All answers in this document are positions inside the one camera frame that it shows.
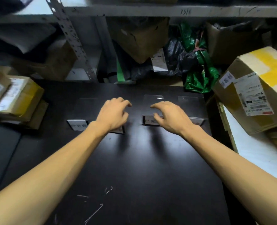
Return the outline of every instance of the green plastic bag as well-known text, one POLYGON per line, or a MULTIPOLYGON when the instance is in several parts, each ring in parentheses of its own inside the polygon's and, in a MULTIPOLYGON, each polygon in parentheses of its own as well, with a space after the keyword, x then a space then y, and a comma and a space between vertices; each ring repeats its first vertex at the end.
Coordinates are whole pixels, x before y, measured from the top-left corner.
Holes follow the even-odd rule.
POLYGON ((186 90, 207 93, 219 78, 218 70, 213 66, 206 50, 206 41, 202 30, 196 30, 186 22, 179 25, 181 42, 185 51, 194 52, 199 66, 193 68, 186 77, 184 87, 186 90))

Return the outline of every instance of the hand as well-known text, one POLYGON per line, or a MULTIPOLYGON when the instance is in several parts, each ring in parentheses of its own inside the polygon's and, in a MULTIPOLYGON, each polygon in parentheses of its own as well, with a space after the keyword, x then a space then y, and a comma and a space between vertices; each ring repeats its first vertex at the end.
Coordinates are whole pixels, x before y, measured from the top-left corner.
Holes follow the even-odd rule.
POLYGON ((169 101, 163 101, 151 105, 151 108, 159 109, 164 118, 161 118, 158 113, 154 113, 154 118, 158 124, 167 131, 183 137, 184 131, 197 126, 191 122, 189 117, 180 108, 169 101))
POLYGON ((121 127, 126 123, 129 116, 124 111, 126 106, 132 107, 132 104, 121 97, 107 100, 96 119, 97 124, 103 126, 106 132, 121 127))

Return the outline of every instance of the scratch mark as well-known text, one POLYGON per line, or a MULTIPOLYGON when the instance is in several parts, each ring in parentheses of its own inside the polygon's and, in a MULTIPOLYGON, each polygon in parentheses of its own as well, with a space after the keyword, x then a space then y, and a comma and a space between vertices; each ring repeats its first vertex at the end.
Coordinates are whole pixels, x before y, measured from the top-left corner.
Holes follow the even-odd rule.
MULTIPOLYGON (((111 186, 111 189, 107 191, 107 193, 109 193, 111 190, 113 190, 113 187, 111 186)), ((105 195, 107 195, 107 193, 105 195)))
POLYGON ((84 196, 84 195, 77 195, 78 197, 86 197, 89 198, 88 196, 84 196))
POLYGON ((92 214, 87 220, 84 221, 84 225, 87 224, 87 222, 90 220, 90 218, 91 218, 94 214, 92 214))
MULTIPOLYGON (((252 9, 250 9, 248 12, 250 12, 250 11, 252 11, 253 9, 255 9, 255 8, 257 8, 257 6, 256 7, 253 7, 252 9)), ((248 12, 246 12, 246 13, 248 13, 248 12)))
POLYGON ((58 224, 57 214, 55 214, 55 217, 54 217, 54 224, 58 224))

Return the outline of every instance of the forearm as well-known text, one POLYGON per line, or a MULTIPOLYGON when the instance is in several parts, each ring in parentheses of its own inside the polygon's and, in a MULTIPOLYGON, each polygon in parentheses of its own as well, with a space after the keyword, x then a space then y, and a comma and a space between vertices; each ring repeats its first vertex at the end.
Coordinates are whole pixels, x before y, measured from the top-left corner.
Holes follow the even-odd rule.
POLYGON ((211 166, 261 225, 277 224, 277 178, 206 134, 199 126, 182 137, 211 166))
POLYGON ((74 140, 0 192, 0 225, 43 224, 103 139, 92 123, 74 140))

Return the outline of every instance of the black tabletop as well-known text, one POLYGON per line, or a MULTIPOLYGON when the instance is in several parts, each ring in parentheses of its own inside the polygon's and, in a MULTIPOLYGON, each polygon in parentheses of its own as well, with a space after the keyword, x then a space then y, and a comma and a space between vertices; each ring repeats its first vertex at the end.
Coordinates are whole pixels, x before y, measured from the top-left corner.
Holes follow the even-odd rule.
MULTIPOLYGON (((102 140, 46 224, 230 224, 222 182, 199 154, 181 137, 141 125, 145 94, 174 103, 193 97, 186 112, 206 118, 201 94, 171 86, 38 83, 49 108, 39 131, 21 137, 0 190, 80 134, 67 119, 92 119, 113 97, 133 104, 126 133, 102 140)), ((202 127, 210 134, 207 120, 202 127)))

